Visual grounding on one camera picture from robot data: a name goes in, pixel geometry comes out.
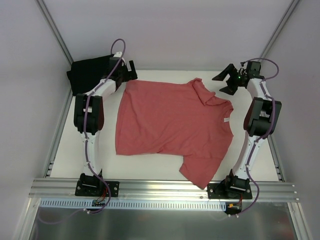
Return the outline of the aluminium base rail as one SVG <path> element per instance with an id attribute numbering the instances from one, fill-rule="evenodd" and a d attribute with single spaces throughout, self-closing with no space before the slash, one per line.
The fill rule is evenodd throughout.
<path id="1" fill-rule="evenodd" d="M 30 198 L 73 198 L 78 180 L 76 178 L 35 178 L 28 196 Z M 260 202 L 300 201 L 297 188 L 293 183 L 281 181 L 260 181 L 257 187 L 251 183 L 251 194 L 257 194 Z M 128 200 L 173 200 L 200 201 L 207 200 L 214 189 L 200 189 L 184 180 L 120 180 L 119 199 Z"/>

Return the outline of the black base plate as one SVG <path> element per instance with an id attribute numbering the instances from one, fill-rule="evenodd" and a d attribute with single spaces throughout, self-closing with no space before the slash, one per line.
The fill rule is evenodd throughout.
<path id="1" fill-rule="evenodd" d="M 98 179 L 93 182 L 85 182 L 79 179 L 74 195 L 77 197 L 101 197 L 105 194 L 106 197 L 118 197 L 120 182 L 107 181 L 106 183 L 110 189 L 110 193 L 107 187 Z"/>
<path id="2" fill-rule="evenodd" d="M 209 183 L 206 187 L 207 196 L 209 199 L 220 200 L 239 200 L 243 198 L 244 200 L 252 200 L 253 195 L 251 188 L 247 190 L 238 190 L 233 188 L 227 188 L 224 183 Z"/>

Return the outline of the right rear frame post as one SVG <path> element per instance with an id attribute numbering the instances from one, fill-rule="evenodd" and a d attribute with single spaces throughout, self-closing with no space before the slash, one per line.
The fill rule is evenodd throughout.
<path id="1" fill-rule="evenodd" d="M 301 0 L 291 0 L 288 7 L 286 8 L 283 16 L 281 17 L 280 21 L 276 25 L 274 31 L 272 32 L 270 38 L 268 39 L 265 47 L 262 50 L 262 53 L 260 54 L 260 58 L 267 58 L 268 54 L 272 50 L 273 46 L 275 45 L 277 39 L 281 35 L 282 31 L 284 30 L 285 26 L 289 22 L 290 18 L 298 8 L 299 4 L 301 3 Z"/>

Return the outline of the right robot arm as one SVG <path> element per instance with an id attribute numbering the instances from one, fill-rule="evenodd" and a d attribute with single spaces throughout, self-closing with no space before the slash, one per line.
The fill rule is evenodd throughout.
<path id="1" fill-rule="evenodd" d="M 207 187 L 210 198 L 251 199 L 253 182 L 251 170 L 264 141 L 275 131 L 282 103 L 275 100 L 267 90 L 267 78 L 260 74 L 261 63 L 256 59 L 241 63 L 241 68 L 230 63 L 214 81 L 226 81 L 222 93 L 233 96 L 239 87 L 244 87 L 252 101 L 244 118 L 244 143 L 234 167 L 223 181 L 215 187 Z"/>

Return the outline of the frame post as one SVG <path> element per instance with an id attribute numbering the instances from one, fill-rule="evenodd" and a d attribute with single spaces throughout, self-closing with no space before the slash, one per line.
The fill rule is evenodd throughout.
<path id="1" fill-rule="evenodd" d="M 273 46 L 275 45 L 277 39 L 281 35 L 282 31 L 284 30 L 285 26 L 289 22 L 290 18 L 298 8 L 299 4 L 301 3 L 301 0 L 291 0 L 288 7 L 286 8 L 283 16 L 281 17 L 280 21 L 276 25 L 274 31 L 272 32 L 270 38 L 268 39 L 265 47 L 262 50 L 262 53 L 260 54 L 260 58 L 267 58 L 268 54 L 272 50 Z"/>
<path id="2" fill-rule="evenodd" d="M 63 36 L 60 32 L 60 30 L 57 27 L 57 24 L 46 4 L 46 2 L 44 0 L 35 0 L 35 3 L 37 4 L 41 14 L 43 15 L 46 23 L 48 24 L 55 40 L 57 41 L 60 49 L 63 52 L 64 57 L 66 58 L 67 62 L 69 63 L 69 65 L 71 66 L 73 63 L 73 57 L 63 39 Z"/>

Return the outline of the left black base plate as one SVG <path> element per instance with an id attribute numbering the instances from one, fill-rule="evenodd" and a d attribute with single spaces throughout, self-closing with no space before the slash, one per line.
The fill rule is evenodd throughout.
<path id="1" fill-rule="evenodd" d="M 118 197 L 120 182 L 107 181 L 106 183 L 110 189 L 110 193 L 107 187 L 98 179 L 93 182 L 85 182 L 79 179 L 74 195 L 77 197 L 101 197 L 105 194 L 106 197 Z"/>

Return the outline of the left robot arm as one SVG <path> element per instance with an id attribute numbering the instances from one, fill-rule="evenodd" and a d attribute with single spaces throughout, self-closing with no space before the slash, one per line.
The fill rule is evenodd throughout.
<path id="1" fill-rule="evenodd" d="M 103 168 L 99 160 L 99 135 L 105 123 L 104 100 L 122 83 L 138 78 L 133 60 L 125 62 L 121 53 L 75 61 L 67 72 L 75 97 L 73 124 L 84 145 L 84 168 L 77 181 L 75 195 L 110 196 L 101 181 Z"/>

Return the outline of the left rear frame post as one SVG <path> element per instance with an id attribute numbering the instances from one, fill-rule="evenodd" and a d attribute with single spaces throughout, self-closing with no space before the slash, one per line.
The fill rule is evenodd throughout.
<path id="1" fill-rule="evenodd" d="M 46 23 L 48 24 L 55 40 L 57 41 L 60 49 L 63 52 L 64 57 L 66 58 L 67 62 L 69 63 L 69 65 L 71 66 L 73 63 L 73 57 L 63 39 L 63 36 L 60 32 L 60 30 L 57 27 L 57 24 L 46 4 L 46 2 L 44 0 L 35 0 L 35 3 L 37 4 L 41 14 L 43 15 Z"/>

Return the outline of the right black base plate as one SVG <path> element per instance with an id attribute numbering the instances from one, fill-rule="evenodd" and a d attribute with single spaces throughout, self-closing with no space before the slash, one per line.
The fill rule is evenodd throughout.
<path id="1" fill-rule="evenodd" d="M 209 199 L 220 200 L 239 200 L 243 198 L 244 200 L 252 200 L 253 195 L 251 188 L 247 190 L 238 190 L 233 188 L 227 188 L 224 183 L 209 183 L 206 187 L 207 196 Z"/>

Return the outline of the folded black t shirt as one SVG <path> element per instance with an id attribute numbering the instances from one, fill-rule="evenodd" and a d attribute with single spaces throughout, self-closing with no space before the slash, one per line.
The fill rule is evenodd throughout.
<path id="1" fill-rule="evenodd" d="M 72 95 L 84 94 L 96 87 L 109 73 L 109 61 L 113 55 L 74 61 L 66 72 Z"/>

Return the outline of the red t shirt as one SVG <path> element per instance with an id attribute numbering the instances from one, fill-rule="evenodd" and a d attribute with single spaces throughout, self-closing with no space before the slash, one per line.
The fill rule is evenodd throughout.
<path id="1" fill-rule="evenodd" d="M 115 151 L 182 156 L 180 173 L 204 189 L 232 143 L 232 111 L 232 103 L 200 78 L 183 84 L 131 80 L 118 109 Z"/>

